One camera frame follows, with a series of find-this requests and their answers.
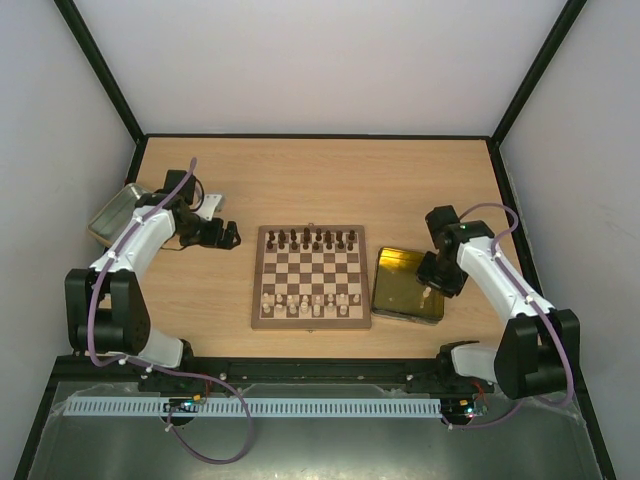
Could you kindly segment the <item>wooden chess board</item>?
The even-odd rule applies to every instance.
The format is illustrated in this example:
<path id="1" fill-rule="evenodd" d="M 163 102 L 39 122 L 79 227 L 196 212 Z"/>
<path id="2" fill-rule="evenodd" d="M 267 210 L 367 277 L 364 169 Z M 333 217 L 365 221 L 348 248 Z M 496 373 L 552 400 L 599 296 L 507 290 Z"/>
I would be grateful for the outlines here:
<path id="1" fill-rule="evenodd" d="M 368 330 L 371 326 L 363 226 L 259 228 L 253 329 Z"/>

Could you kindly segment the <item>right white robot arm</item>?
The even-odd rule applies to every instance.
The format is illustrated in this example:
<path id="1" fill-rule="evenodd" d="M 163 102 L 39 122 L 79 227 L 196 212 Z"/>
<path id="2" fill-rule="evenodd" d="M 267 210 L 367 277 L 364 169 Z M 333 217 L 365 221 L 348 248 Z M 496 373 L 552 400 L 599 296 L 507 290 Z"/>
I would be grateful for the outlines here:
<path id="1" fill-rule="evenodd" d="M 504 324 L 498 347 L 477 341 L 441 348 L 436 379 L 455 392 L 471 378 L 497 385 L 510 399 L 535 397 L 553 406 L 569 405 L 579 366 L 580 323 L 540 295 L 509 262 L 501 236 L 481 221 L 468 221 L 451 205 L 430 211 L 425 222 L 434 251 L 417 269 L 419 283 L 447 298 L 473 280 Z"/>

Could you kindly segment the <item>gold metal tin tray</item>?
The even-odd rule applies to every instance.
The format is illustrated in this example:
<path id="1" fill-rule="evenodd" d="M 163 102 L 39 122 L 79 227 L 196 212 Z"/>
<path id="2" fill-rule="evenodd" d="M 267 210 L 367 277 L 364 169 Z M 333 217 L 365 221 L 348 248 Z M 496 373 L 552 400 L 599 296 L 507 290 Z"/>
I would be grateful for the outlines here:
<path id="1" fill-rule="evenodd" d="M 437 324 L 444 317 L 444 297 L 431 289 L 431 303 L 421 308 L 426 286 L 416 279 L 424 254 L 382 247 L 378 252 L 371 311 L 379 316 L 418 324 Z"/>

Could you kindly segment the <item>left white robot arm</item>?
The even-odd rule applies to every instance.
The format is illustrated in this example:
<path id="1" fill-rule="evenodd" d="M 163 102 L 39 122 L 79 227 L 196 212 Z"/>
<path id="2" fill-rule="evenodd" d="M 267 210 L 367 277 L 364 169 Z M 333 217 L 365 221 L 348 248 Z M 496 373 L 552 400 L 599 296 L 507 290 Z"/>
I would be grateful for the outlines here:
<path id="1" fill-rule="evenodd" d="M 128 361 L 151 369 L 178 368 L 190 344 L 155 329 L 140 280 L 172 238 L 181 248 L 231 250 L 241 243 L 235 222 L 217 217 L 225 198 L 205 192 L 193 169 L 170 170 L 163 187 L 120 204 L 105 253 L 64 282 L 69 343 L 100 366 Z"/>

